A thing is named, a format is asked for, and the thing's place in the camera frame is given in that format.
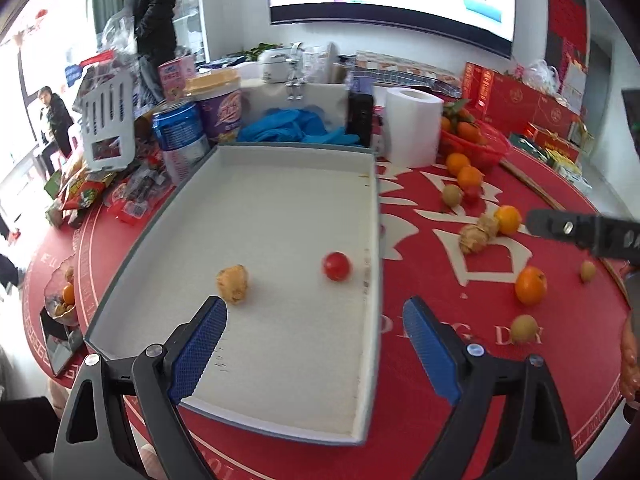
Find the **orange tangerine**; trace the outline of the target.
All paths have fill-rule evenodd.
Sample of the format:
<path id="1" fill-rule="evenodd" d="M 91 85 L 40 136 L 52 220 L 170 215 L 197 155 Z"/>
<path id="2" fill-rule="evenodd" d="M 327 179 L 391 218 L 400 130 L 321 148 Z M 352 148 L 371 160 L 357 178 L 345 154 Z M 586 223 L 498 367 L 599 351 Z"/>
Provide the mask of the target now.
<path id="1" fill-rule="evenodd" d="M 514 290 L 521 304 L 536 306 L 547 296 L 548 282 L 546 274 L 536 266 L 526 266 L 518 274 Z"/>
<path id="2" fill-rule="evenodd" d="M 494 213 L 498 222 L 498 231 L 504 236 L 513 236 L 522 224 L 522 215 L 518 208 L 512 205 L 500 206 Z"/>

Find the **green kiwi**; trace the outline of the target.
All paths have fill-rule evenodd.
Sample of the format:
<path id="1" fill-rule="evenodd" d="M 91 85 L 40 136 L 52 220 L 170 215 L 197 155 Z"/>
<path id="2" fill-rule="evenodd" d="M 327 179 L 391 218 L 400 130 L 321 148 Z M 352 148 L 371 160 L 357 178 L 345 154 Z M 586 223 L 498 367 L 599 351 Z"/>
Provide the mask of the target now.
<path id="1" fill-rule="evenodd" d="M 536 339 L 538 332 L 536 318 L 528 314 L 517 316 L 510 326 L 510 337 L 514 344 L 529 344 Z"/>

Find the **walnut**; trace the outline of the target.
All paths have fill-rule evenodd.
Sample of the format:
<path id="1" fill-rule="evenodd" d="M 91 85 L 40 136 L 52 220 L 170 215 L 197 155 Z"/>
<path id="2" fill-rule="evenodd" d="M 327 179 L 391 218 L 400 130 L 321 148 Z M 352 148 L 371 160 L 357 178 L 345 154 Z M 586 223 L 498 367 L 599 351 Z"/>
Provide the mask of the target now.
<path id="1" fill-rule="evenodd" d="M 458 244 L 463 255 L 479 254 L 489 241 L 489 234 L 477 224 L 468 224 L 459 232 Z"/>
<path id="2" fill-rule="evenodd" d="M 248 272 L 242 264 L 222 269 L 216 276 L 219 296 L 227 304 L 240 304 L 248 291 Z"/>

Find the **red cherry tomato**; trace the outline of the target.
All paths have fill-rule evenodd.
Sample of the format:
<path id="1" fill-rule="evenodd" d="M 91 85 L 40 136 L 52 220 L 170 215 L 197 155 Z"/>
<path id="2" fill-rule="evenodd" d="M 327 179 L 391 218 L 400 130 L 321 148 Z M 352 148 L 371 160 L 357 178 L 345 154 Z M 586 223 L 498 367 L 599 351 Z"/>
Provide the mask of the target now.
<path id="1" fill-rule="evenodd" d="M 330 252 L 322 260 L 322 271 L 329 280 L 344 282 L 352 272 L 352 265 L 342 252 Z"/>

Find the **wooden back scratcher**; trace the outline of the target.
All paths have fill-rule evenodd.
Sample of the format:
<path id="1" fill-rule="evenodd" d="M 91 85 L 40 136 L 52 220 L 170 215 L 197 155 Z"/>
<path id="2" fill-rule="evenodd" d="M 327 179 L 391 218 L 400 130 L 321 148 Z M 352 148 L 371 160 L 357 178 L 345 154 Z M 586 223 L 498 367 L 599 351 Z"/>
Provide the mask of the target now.
<path id="1" fill-rule="evenodd" d="M 499 165 L 506 170 L 509 174 L 512 174 L 514 178 L 517 178 L 520 182 L 526 185 L 530 190 L 532 190 L 536 195 L 538 195 L 548 206 L 557 211 L 565 211 L 565 207 L 560 204 L 555 198 L 553 198 L 549 193 L 547 193 L 535 180 L 529 177 L 524 171 L 518 169 L 517 166 L 509 162 L 507 159 L 503 159 L 499 162 Z M 618 271 L 612 266 L 612 264 L 606 260 L 605 258 L 599 258 L 602 266 L 605 267 L 605 270 L 608 271 L 608 274 L 611 275 L 614 283 L 620 289 L 620 292 L 627 296 L 626 288 L 623 282 L 623 278 L 620 276 Z"/>

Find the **walnut on mat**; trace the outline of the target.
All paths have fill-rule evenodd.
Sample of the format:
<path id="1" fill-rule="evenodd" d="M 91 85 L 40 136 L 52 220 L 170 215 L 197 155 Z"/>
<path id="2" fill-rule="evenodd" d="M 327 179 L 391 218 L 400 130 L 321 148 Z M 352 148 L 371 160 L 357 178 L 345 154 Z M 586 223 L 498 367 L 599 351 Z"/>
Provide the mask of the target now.
<path id="1" fill-rule="evenodd" d="M 463 255 L 479 254 L 489 241 L 489 234 L 477 224 L 468 224 L 459 232 L 458 244 Z"/>

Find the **cherry tomato on mat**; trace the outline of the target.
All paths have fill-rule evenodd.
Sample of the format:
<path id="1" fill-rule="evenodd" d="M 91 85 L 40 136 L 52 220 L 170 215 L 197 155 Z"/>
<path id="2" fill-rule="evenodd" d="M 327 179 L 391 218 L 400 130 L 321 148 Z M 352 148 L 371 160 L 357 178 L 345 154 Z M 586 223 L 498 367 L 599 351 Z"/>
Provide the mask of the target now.
<path id="1" fill-rule="evenodd" d="M 466 188 L 463 193 L 462 204 L 465 207 L 475 207 L 482 201 L 483 190 L 480 186 Z"/>

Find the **red plastic fruit basket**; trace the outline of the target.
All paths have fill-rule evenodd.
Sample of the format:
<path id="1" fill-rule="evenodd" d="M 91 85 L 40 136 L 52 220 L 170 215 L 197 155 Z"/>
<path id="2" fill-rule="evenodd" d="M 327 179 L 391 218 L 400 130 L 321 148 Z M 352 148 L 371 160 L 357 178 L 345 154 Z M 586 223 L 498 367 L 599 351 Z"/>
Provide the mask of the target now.
<path id="1" fill-rule="evenodd" d="M 478 120 L 477 127 L 484 136 L 484 144 L 476 144 L 460 138 L 446 130 L 440 132 L 439 153 L 447 157 L 451 153 L 465 155 L 472 166 L 480 171 L 491 172 L 512 151 L 512 146 L 503 133 L 487 122 Z"/>

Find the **orange basket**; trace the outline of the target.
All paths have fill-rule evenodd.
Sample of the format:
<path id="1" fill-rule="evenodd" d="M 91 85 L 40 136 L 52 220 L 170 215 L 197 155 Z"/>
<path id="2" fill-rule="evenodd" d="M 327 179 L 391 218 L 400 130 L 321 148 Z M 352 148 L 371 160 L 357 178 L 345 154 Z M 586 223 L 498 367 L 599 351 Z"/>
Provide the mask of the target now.
<path id="1" fill-rule="evenodd" d="M 459 188 L 464 192 L 471 188 L 481 188 L 484 182 L 484 174 L 473 166 L 463 166 L 457 174 Z"/>
<path id="2" fill-rule="evenodd" d="M 469 166 L 471 163 L 465 154 L 451 153 L 446 158 L 446 168 L 453 177 L 457 177 L 463 168 Z"/>

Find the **red round table mat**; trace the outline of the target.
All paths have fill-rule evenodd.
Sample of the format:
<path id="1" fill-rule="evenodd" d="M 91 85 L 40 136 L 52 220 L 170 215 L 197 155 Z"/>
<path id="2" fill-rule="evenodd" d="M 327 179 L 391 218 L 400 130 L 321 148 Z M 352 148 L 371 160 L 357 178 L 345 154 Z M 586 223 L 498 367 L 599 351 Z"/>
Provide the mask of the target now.
<path id="1" fill-rule="evenodd" d="M 584 196 L 536 160 L 515 152 L 510 162 L 564 207 L 591 210 Z M 541 204 L 532 190 L 502 167 L 486 178 L 477 206 L 446 211 L 440 199 L 449 182 L 444 166 L 407 169 L 389 162 L 375 166 L 381 337 L 366 440 L 329 445 L 273 437 L 195 413 L 183 403 L 186 424 L 214 473 L 223 479 L 411 477 L 449 412 L 404 331 L 402 307 L 413 296 L 422 297 L 462 338 L 482 344 L 495 356 L 518 359 L 540 354 L 558 386 L 574 449 L 584 452 L 620 397 L 620 329 L 628 308 L 611 275 L 600 268 L 592 282 L 583 283 L 582 252 L 526 230 L 493 240 L 477 255 L 463 255 L 459 232 L 481 214 L 491 214 L 501 205 L 525 212 Z M 87 333 L 108 286 L 150 222 L 128 226 L 96 207 L 78 231 L 48 234 L 23 290 L 25 333 L 39 365 L 48 365 L 40 313 L 63 264 L 73 266 L 77 317 Z M 547 296 L 536 306 L 521 304 L 515 295 L 515 281 L 526 266 L 536 266 L 547 277 Z M 514 344 L 510 326 L 522 314 L 536 318 L 539 332 L 529 344 Z"/>

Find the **kiwi near oranges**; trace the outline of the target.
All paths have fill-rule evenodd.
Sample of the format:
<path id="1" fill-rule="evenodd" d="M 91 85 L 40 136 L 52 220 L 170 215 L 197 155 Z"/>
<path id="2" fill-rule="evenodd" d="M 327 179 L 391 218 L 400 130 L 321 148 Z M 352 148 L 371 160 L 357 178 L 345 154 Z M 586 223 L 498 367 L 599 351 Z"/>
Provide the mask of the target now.
<path id="1" fill-rule="evenodd" d="M 454 184 L 447 184 L 442 188 L 442 202 L 454 209 L 462 203 L 464 192 Z"/>

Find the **red gift box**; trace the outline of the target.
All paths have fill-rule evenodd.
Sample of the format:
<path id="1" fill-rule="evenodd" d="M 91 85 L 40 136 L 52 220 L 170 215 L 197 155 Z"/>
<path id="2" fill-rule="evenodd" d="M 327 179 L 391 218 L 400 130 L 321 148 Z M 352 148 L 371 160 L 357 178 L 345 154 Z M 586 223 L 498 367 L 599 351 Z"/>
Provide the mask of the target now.
<path id="1" fill-rule="evenodd" d="M 526 133 L 530 125 L 547 129 L 563 139 L 580 121 L 552 96 L 534 90 L 509 75 L 467 62 L 462 77 L 466 107 L 483 122 L 508 136 Z"/>

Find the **white paper towel roll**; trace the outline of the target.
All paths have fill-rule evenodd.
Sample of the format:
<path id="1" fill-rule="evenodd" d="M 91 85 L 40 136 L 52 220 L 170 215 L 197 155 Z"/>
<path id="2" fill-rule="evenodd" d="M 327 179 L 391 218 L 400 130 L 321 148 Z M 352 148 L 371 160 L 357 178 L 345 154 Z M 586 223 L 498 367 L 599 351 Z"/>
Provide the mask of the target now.
<path id="1" fill-rule="evenodd" d="M 421 90 L 389 88 L 384 106 L 384 156 L 394 165 L 434 164 L 444 101 Z"/>

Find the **black power bank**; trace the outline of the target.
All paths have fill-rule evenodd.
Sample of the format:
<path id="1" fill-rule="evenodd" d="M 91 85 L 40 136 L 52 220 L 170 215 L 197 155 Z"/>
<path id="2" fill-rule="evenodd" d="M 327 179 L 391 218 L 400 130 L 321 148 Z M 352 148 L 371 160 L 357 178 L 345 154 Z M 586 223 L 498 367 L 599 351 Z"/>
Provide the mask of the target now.
<path id="1" fill-rule="evenodd" d="M 373 128 L 373 96 L 361 92 L 349 92 L 345 132 L 356 136 L 356 141 L 364 148 L 370 148 Z"/>

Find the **white grey-rimmed tray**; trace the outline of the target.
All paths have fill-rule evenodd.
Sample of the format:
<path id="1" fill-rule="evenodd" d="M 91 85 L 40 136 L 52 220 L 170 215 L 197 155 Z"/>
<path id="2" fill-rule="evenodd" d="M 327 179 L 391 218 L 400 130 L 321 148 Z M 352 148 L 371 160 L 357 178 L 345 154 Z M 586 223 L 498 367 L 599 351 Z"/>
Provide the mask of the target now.
<path id="1" fill-rule="evenodd" d="M 189 322 L 222 269 L 248 272 L 244 301 L 184 406 L 288 440 L 358 445 L 380 355 L 378 182 L 372 153 L 303 144 L 213 150 L 140 235 L 86 335 L 136 356 Z M 352 265 L 329 280 L 322 260 Z"/>

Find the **blue drink can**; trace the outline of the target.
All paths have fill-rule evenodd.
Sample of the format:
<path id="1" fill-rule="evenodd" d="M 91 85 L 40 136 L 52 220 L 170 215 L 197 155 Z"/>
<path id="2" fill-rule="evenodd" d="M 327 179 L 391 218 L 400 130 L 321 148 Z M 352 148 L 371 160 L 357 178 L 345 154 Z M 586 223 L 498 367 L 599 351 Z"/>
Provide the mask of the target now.
<path id="1" fill-rule="evenodd" d="M 179 185 L 210 150 L 198 106 L 189 100 L 162 103 L 152 115 L 152 129 L 169 177 Z"/>

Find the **white plastic basket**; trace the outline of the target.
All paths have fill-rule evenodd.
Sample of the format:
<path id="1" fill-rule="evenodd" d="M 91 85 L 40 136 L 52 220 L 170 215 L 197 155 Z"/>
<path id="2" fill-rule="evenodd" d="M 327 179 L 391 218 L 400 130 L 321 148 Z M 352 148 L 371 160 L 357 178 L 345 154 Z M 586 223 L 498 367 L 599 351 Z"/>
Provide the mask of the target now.
<path id="1" fill-rule="evenodd" d="M 81 139 L 90 171 L 124 170 L 134 160 L 132 78 L 120 70 L 81 100 Z"/>

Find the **blue rubber gloves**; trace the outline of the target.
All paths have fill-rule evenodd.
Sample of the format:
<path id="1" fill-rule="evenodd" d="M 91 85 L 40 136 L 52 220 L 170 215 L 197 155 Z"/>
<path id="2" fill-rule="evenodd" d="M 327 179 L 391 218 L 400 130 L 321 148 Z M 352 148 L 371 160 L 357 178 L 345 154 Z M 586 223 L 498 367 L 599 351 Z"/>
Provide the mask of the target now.
<path id="1" fill-rule="evenodd" d="M 317 113 L 297 108 L 273 110 L 243 127 L 236 140 L 242 143 L 359 144 L 359 136 L 347 133 L 345 127 L 328 130 Z"/>

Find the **purple milk tea cup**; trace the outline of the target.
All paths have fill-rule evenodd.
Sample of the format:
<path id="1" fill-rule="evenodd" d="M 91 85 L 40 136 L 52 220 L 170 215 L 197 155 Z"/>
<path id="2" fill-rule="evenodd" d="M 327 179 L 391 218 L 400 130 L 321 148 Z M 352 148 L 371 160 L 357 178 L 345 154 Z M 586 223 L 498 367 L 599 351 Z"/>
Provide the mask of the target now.
<path id="1" fill-rule="evenodd" d="M 241 78 L 235 68 L 210 70 L 186 81 L 210 145 L 233 142 L 242 122 Z"/>

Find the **person in black coat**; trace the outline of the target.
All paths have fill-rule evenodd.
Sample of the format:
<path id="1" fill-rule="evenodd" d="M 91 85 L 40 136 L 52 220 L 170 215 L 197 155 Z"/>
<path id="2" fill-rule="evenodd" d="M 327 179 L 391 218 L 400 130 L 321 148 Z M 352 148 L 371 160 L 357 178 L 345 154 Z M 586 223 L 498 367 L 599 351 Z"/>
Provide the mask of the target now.
<path id="1" fill-rule="evenodd" d="M 177 37 L 174 7 L 177 0 L 124 0 L 134 18 L 134 39 L 140 58 L 158 67 L 175 58 Z"/>

